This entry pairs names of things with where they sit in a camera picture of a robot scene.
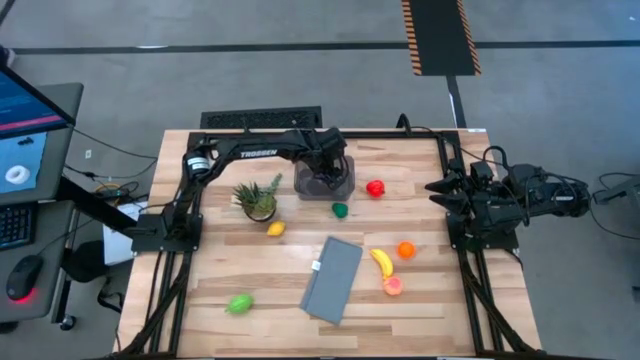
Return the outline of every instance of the toy fruit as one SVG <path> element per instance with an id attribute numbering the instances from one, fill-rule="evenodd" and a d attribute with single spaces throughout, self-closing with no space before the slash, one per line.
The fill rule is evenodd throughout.
<path id="1" fill-rule="evenodd" d="M 384 183 L 380 180 L 373 180 L 367 184 L 367 192 L 373 197 L 380 197 L 384 194 Z"/>
<path id="2" fill-rule="evenodd" d="M 384 281 L 384 292 L 389 295 L 400 295 L 402 293 L 402 280 L 392 276 Z"/>
<path id="3" fill-rule="evenodd" d="M 380 249 L 371 249 L 369 253 L 373 257 L 375 261 L 380 265 L 380 270 L 382 270 L 382 278 L 386 280 L 391 275 L 393 275 L 393 263 L 391 262 L 391 258 L 387 255 L 386 252 Z"/>
<path id="4" fill-rule="evenodd" d="M 331 210 L 338 219 L 343 219 L 349 214 L 349 207 L 345 204 L 335 203 L 331 205 Z"/>
<path id="5" fill-rule="evenodd" d="M 269 225 L 269 229 L 267 230 L 267 235 L 269 236 L 280 236 L 284 232 L 285 228 L 284 221 L 274 221 L 271 225 Z"/>
<path id="6" fill-rule="evenodd" d="M 242 294 L 234 296 L 229 302 L 226 312 L 230 314 L 244 314 L 249 311 L 249 308 L 253 305 L 253 296 Z"/>
<path id="7" fill-rule="evenodd" d="M 411 259 L 416 254 L 416 247 L 408 242 L 403 241 L 398 244 L 398 256 L 403 259 Z"/>

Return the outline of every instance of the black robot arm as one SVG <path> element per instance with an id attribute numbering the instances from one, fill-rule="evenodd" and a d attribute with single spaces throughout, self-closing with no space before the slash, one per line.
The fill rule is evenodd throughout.
<path id="1" fill-rule="evenodd" d="M 346 146 L 347 143 L 337 128 L 324 132 L 297 129 L 280 135 L 240 135 L 222 140 L 205 135 L 183 156 L 179 190 L 174 201 L 162 211 L 167 237 L 178 241 L 189 237 L 189 218 L 197 216 L 188 213 L 194 199 L 231 162 L 272 156 L 294 163 L 301 161 L 309 167 L 314 178 L 333 190 L 349 177 L 349 167 L 344 160 Z"/>
<path id="2" fill-rule="evenodd" d="M 485 161 L 470 165 L 471 174 L 452 160 L 447 176 L 427 184 L 427 190 L 441 195 L 429 198 L 444 206 L 468 238 L 468 249 L 506 247 L 504 238 L 534 216 L 584 215 L 589 210 L 589 192 L 581 181 L 549 173 L 529 164 L 507 166 L 502 181 L 493 180 Z"/>

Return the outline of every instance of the potted plant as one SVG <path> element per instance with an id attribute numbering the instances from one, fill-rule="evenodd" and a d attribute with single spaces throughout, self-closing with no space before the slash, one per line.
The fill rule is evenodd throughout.
<path id="1" fill-rule="evenodd" d="M 236 186 L 234 189 L 236 204 L 242 206 L 242 210 L 249 219 L 257 222 L 269 221 L 276 213 L 278 201 L 274 195 L 280 179 L 282 174 L 278 174 L 268 188 L 260 188 L 256 183 Z"/>

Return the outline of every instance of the orange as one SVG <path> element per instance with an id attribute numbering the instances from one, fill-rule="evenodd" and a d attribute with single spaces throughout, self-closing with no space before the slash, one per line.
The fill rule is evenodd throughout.
<path id="1" fill-rule="evenodd" d="M 398 244 L 398 256 L 403 259 L 411 259 L 416 254 L 416 247 L 408 241 Z"/>

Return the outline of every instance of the yellow lemon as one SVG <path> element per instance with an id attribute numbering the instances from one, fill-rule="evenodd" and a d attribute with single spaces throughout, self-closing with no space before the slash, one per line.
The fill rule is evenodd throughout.
<path id="1" fill-rule="evenodd" d="M 269 230 L 267 230 L 267 235 L 280 236 L 284 232 L 284 228 L 285 228 L 284 221 L 275 221 L 271 225 L 269 225 Z"/>

